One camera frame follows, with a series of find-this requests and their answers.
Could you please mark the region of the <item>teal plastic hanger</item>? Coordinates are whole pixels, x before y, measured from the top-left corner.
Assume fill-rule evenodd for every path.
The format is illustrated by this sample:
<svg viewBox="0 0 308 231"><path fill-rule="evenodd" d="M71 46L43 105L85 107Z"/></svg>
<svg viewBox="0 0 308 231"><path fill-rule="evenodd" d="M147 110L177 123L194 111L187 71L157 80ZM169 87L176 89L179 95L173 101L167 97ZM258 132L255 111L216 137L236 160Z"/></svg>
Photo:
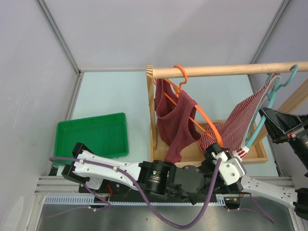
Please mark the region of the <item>teal plastic hanger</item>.
<svg viewBox="0 0 308 231"><path fill-rule="evenodd" d="M257 127L255 128L252 135L250 137L246 137L245 146L247 148L250 149L254 143L261 141L263 139L261 135L263 135L264 133L266 136L266 122L268 118L264 115L263 109L272 109L277 96L277 92L281 88L284 88L289 85L289 83L294 79L295 75L297 74L298 69L299 67L297 64L291 66L291 68L289 69L289 71L291 71L291 75L284 83L281 83L281 75L279 73L268 74L268 78L265 82L266 89L262 94L260 102L257 105L257 110L253 116L252 123L255 122L257 114L260 114L260 121L257 124Z"/></svg>

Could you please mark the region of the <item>red white striped tank top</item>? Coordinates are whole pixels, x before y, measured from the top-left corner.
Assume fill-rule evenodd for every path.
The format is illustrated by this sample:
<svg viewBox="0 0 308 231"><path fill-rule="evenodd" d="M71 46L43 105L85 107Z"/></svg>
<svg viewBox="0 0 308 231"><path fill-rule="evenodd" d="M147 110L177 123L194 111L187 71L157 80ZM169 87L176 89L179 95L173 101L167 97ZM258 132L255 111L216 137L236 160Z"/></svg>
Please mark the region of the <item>red white striped tank top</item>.
<svg viewBox="0 0 308 231"><path fill-rule="evenodd" d="M265 85L256 93L238 103L224 123L215 124L223 141L223 147L228 149L232 156L244 160L249 152L246 137L254 123L258 107L266 100L276 82L281 79L280 74L269 75Z"/></svg>

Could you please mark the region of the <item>maroon tank top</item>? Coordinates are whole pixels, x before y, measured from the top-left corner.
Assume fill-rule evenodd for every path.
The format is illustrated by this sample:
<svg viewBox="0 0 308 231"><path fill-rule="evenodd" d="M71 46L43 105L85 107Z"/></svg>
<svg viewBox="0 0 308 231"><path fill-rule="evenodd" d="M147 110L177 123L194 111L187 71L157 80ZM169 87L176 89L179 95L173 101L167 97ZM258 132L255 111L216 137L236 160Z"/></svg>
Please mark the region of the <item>maroon tank top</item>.
<svg viewBox="0 0 308 231"><path fill-rule="evenodd" d="M181 90L176 96L168 82L156 81L154 109L157 116L157 130L169 150L165 161L176 163L181 161L181 151L197 142L201 134L190 118L195 118L196 101Z"/></svg>

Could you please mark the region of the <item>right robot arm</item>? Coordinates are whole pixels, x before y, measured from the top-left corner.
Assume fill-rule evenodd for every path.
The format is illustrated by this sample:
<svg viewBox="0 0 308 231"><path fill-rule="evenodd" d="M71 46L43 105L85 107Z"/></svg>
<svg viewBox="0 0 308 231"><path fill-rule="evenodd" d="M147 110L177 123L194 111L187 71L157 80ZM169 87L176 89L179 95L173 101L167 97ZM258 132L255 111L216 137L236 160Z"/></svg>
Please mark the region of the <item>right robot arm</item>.
<svg viewBox="0 0 308 231"><path fill-rule="evenodd" d="M305 167L308 167L308 116L283 113L269 108L261 108L265 117L265 127L273 143L288 143ZM308 219L308 189L296 189L292 183L277 177L270 180L243 176L241 185L245 193L275 201L304 219Z"/></svg>

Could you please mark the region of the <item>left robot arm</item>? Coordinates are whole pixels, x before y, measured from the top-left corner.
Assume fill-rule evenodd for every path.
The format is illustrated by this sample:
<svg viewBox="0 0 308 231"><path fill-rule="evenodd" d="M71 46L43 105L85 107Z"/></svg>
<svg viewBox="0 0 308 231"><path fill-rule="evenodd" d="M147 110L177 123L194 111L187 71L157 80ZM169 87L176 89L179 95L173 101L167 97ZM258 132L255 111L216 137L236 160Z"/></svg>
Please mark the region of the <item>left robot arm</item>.
<svg viewBox="0 0 308 231"><path fill-rule="evenodd" d="M211 160L199 166L178 167L171 162L120 162L95 155L82 143L76 143L70 156L64 156L62 176L76 182L81 192L111 194L113 202L185 203L195 205L209 196L237 192L214 176Z"/></svg>

